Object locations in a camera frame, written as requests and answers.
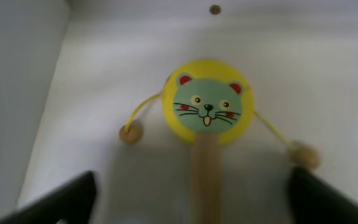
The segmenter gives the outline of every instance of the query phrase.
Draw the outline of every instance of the cartoon animal face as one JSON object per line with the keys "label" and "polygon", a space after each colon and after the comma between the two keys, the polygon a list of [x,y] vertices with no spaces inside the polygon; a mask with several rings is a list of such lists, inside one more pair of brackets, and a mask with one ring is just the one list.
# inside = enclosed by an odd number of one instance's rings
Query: cartoon animal face
{"label": "cartoon animal face", "polygon": [[244,88],[237,82],[223,83],[212,78],[193,78],[182,73],[173,110],[182,125],[196,132],[223,133],[241,117]]}

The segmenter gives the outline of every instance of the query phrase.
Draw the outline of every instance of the yellow string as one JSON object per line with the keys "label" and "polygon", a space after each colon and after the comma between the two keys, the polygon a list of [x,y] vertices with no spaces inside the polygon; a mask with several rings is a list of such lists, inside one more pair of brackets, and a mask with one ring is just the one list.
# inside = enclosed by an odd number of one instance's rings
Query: yellow string
{"label": "yellow string", "polygon": [[137,108],[134,110],[134,112],[132,112],[131,116],[129,117],[127,123],[125,124],[125,133],[128,133],[129,131],[129,126],[131,125],[132,123],[132,120],[135,118],[135,115],[137,114],[137,112],[140,111],[140,109],[142,109],[142,107],[144,105],[146,105],[147,103],[150,103],[151,101],[157,99],[158,97],[161,96],[161,93],[157,93],[153,96],[151,96],[149,99],[143,101],[139,106],[137,106]]}
{"label": "yellow string", "polygon": [[263,118],[258,112],[254,111],[255,116],[269,129],[276,137],[286,145],[287,148],[292,148],[292,143],[287,139],[269,120]]}

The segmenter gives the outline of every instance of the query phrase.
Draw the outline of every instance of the cat ear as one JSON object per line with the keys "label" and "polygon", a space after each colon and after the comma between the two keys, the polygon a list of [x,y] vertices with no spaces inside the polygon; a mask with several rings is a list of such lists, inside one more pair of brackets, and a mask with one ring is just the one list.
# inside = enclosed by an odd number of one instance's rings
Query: cat ear
{"label": "cat ear", "polygon": [[179,74],[177,78],[177,86],[180,87],[188,82],[190,82],[193,79],[193,77],[189,73],[181,73]]}
{"label": "cat ear", "polygon": [[232,88],[239,96],[246,91],[246,89],[238,82],[231,82],[229,84],[230,88]]}

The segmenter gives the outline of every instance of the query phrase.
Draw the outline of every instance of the yellow circle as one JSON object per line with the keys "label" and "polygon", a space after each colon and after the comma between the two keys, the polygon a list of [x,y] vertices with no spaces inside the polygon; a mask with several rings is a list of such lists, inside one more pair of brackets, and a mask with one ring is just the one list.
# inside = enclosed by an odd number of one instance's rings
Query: yellow circle
{"label": "yellow circle", "polygon": [[189,73],[193,78],[213,78],[224,83],[239,82],[245,89],[241,96],[242,115],[231,129],[219,134],[221,144],[238,138],[249,126],[254,115],[254,99],[245,78],[232,66],[215,59],[193,60],[176,69],[168,78],[162,91],[162,108],[165,119],[173,132],[185,141],[193,144],[196,133],[182,125],[173,112],[173,99],[178,90],[177,78],[181,73]]}

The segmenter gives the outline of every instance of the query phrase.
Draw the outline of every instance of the whisker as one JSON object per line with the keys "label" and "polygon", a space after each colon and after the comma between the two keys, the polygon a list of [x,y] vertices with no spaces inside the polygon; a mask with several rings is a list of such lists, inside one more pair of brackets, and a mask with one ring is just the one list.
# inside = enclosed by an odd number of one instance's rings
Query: whisker
{"label": "whisker", "polygon": [[223,119],[223,118],[221,118],[221,117],[216,117],[217,119],[221,119],[222,121],[225,121],[225,122],[227,122],[227,123],[229,123],[229,124],[232,124],[230,121],[228,121],[228,120],[226,120],[226,119]]}
{"label": "whisker", "polygon": [[231,111],[218,111],[218,112],[215,112],[215,113],[234,113],[236,115],[241,115],[240,113],[231,112]]}
{"label": "whisker", "polygon": [[188,114],[198,114],[198,113],[184,113],[184,114],[179,114],[179,116],[188,115]]}
{"label": "whisker", "polygon": [[228,117],[228,116],[224,116],[224,115],[220,115],[220,114],[216,114],[215,116],[221,116],[221,117],[223,117],[223,118],[229,118],[229,119],[232,119],[232,120],[234,120],[234,121],[238,121],[236,118],[230,118],[230,117]]}
{"label": "whisker", "polygon": [[189,106],[195,110],[199,110],[197,107],[194,107],[194,106],[190,106],[190,105],[187,105],[187,104],[184,104],[184,103],[173,103],[174,105],[186,105],[186,106]]}
{"label": "whisker", "polygon": [[194,110],[183,110],[183,109],[177,109],[177,110],[175,110],[175,111],[191,111],[191,112],[197,112],[197,113],[198,113],[198,111],[194,111]]}

